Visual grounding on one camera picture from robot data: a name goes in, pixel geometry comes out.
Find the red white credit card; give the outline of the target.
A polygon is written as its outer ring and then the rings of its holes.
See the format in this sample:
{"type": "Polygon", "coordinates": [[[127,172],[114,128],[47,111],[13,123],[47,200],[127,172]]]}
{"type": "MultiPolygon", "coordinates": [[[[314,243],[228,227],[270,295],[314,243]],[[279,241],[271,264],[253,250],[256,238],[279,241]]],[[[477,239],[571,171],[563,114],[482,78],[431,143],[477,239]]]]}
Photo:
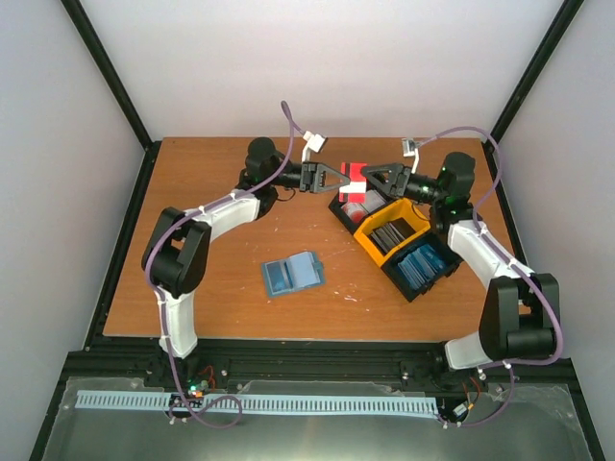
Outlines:
{"type": "Polygon", "coordinates": [[[364,202],[367,191],[367,181],[361,170],[365,166],[366,163],[360,162],[341,163],[340,171],[350,182],[339,188],[338,200],[340,203],[362,204],[364,202]]]}

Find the blue card holder wallet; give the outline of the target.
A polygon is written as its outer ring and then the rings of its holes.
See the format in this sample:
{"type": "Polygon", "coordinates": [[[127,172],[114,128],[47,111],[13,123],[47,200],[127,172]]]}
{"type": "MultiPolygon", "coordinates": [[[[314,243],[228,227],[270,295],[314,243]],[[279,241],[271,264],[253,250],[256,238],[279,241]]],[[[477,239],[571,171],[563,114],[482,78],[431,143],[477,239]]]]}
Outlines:
{"type": "Polygon", "coordinates": [[[292,293],[318,287],[326,283],[324,265],[316,252],[304,251],[286,258],[264,262],[261,264],[265,291],[269,298],[277,298],[292,293]],[[290,275],[292,288],[287,292],[273,294],[271,292],[266,265],[273,261],[285,261],[290,275]]]}

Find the blue VIP credit card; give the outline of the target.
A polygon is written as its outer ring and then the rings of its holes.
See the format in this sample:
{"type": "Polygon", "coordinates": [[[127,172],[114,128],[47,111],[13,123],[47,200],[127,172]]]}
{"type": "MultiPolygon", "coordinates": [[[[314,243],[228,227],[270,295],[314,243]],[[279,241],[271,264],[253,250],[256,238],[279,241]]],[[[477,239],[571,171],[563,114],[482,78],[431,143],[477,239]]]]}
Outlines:
{"type": "Polygon", "coordinates": [[[266,265],[271,292],[278,294],[292,288],[290,275],[285,261],[273,261],[266,265]]]}

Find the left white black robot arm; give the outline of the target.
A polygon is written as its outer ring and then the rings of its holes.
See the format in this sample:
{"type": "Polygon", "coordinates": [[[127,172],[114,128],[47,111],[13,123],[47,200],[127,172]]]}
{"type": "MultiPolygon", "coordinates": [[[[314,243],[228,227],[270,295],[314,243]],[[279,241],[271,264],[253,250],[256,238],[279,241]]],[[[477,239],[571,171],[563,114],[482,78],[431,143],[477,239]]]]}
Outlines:
{"type": "Polygon", "coordinates": [[[157,298],[160,347],[172,356],[165,372],[179,386],[193,384],[200,363],[190,356],[197,346],[195,290],[206,272],[209,245],[221,235],[267,214],[278,200],[278,187],[323,193],[346,186],[348,175],[322,162],[282,154],[268,137],[253,139],[237,185],[203,206],[165,208],[144,251],[141,266],[157,298]]]}

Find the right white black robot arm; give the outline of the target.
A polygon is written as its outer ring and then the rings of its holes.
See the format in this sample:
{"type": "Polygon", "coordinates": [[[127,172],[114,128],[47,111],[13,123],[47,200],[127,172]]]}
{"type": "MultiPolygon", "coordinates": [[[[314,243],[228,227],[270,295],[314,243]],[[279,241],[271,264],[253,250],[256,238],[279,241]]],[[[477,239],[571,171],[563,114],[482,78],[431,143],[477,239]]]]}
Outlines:
{"type": "Polygon", "coordinates": [[[563,352],[557,280],[515,259],[480,219],[470,202],[475,165],[469,155],[452,152],[434,178],[418,175],[402,163],[365,166],[361,173],[388,198],[429,205],[432,230],[445,238],[486,290],[477,331],[445,344],[448,366],[463,370],[551,365],[563,352]]]}

